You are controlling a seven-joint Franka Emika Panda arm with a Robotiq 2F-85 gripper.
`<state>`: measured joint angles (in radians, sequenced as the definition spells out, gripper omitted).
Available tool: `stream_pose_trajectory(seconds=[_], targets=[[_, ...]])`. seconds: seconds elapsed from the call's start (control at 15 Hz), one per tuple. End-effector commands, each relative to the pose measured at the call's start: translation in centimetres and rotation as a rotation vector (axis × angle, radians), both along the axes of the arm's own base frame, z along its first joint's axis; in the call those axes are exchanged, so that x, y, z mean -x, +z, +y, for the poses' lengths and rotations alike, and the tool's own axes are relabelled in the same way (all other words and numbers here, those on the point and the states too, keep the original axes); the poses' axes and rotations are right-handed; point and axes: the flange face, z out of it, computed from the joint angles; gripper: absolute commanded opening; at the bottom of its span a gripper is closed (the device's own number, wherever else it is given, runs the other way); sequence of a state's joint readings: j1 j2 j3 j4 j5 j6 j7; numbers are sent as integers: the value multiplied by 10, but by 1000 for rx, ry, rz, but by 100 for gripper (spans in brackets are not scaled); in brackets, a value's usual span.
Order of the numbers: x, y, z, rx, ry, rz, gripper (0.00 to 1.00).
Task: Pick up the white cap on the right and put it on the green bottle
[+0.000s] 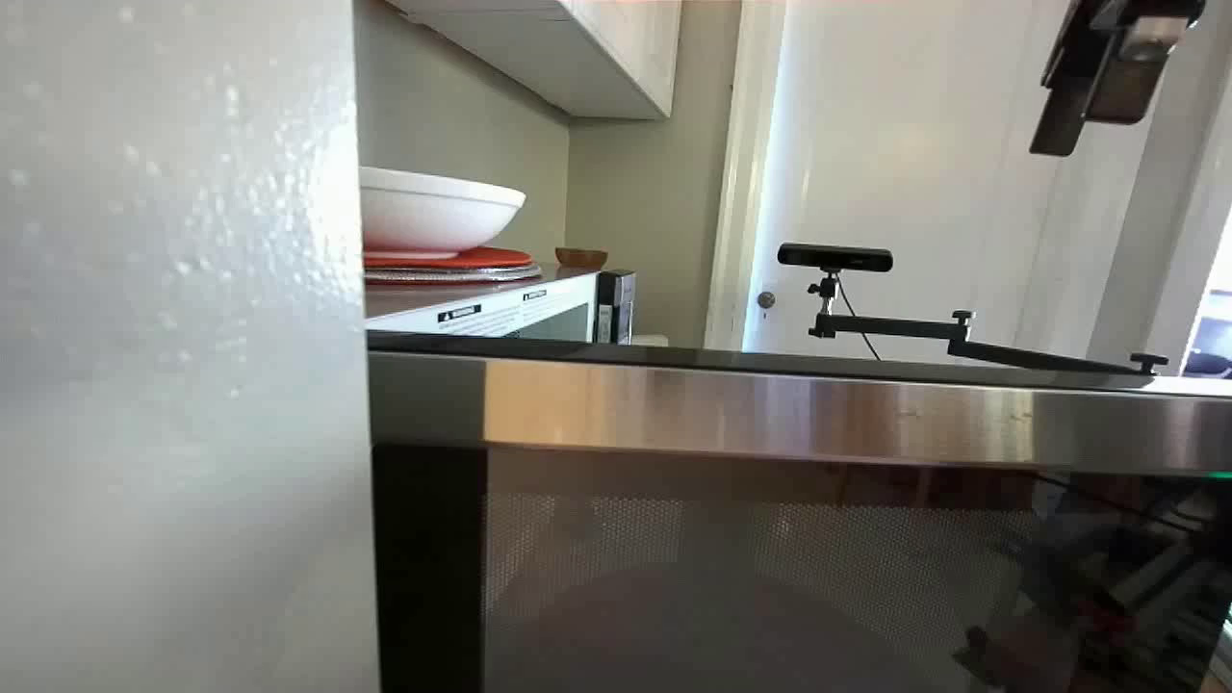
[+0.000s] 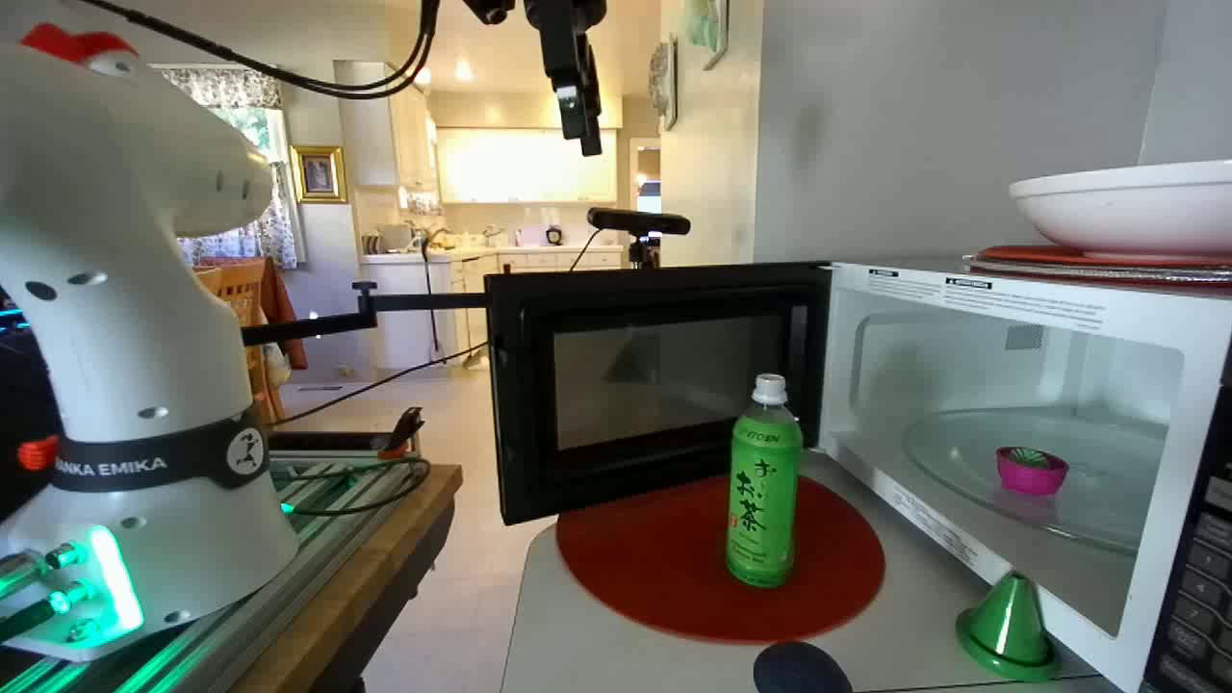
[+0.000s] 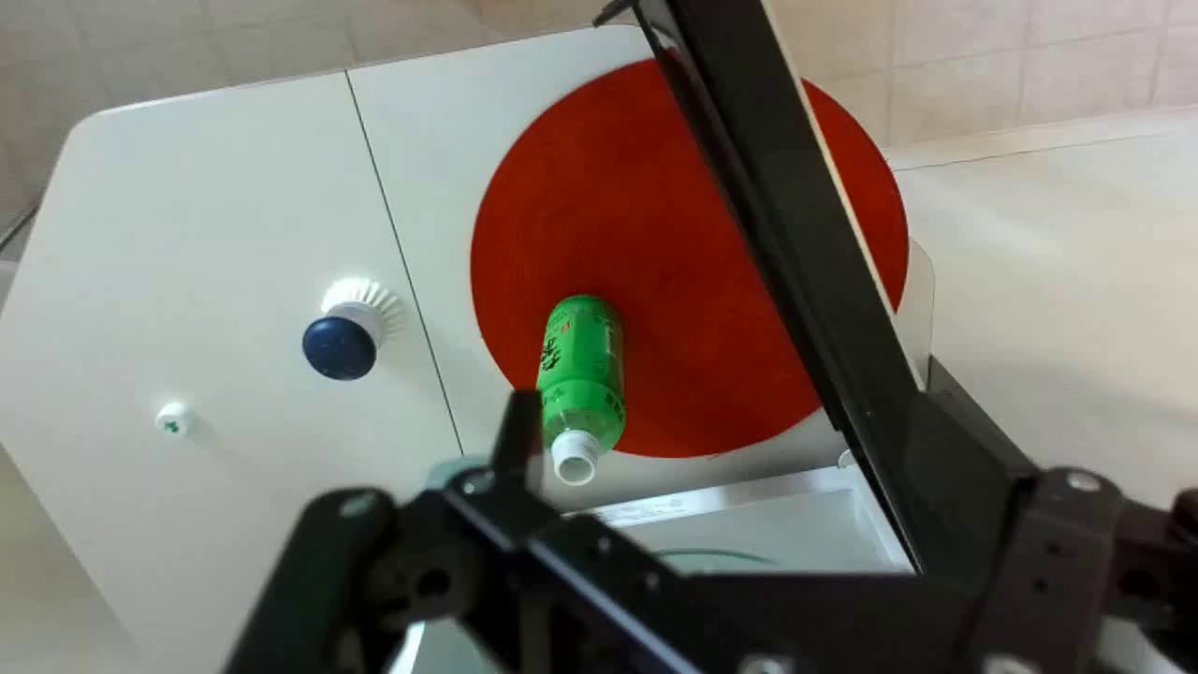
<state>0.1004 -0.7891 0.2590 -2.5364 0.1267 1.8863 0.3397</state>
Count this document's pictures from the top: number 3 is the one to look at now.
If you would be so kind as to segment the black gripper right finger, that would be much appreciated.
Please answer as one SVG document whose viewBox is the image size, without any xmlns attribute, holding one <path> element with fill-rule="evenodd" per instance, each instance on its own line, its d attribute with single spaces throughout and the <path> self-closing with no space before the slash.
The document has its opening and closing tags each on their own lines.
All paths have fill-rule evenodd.
<svg viewBox="0 0 1198 674">
<path fill-rule="evenodd" d="M 940 359 L 927 362 L 919 459 L 927 465 L 924 498 L 943 524 L 933 568 L 982 576 L 1035 465 Z"/>
</svg>

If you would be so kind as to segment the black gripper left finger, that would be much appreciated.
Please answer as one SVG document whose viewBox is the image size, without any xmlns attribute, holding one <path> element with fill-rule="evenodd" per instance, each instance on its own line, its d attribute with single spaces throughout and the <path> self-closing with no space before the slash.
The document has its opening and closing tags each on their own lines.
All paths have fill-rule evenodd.
<svg viewBox="0 0 1198 674">
<path fill-rule="evenodd" d="M 534 389 L 507 392 L 489 448 L 489 472 L 527 491 L 542 484 L 542 395 Z"/>
</svg>

